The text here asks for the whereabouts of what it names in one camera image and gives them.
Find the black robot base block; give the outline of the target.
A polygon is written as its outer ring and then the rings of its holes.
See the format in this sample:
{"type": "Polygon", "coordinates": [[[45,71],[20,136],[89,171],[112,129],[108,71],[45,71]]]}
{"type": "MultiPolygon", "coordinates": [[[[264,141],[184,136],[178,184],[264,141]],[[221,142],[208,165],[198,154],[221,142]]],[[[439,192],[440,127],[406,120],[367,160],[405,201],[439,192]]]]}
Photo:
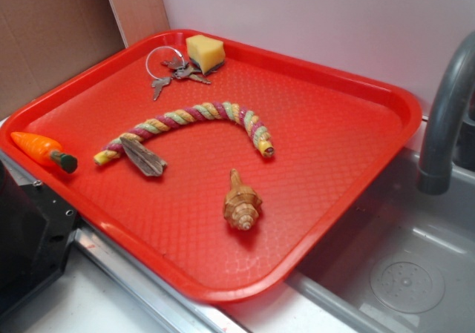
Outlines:
{"type": "Polygon", "coordinates": [[[1,319],[64,274],[77,222],[53,189],[20,185],[1,164],[1,319]]]}

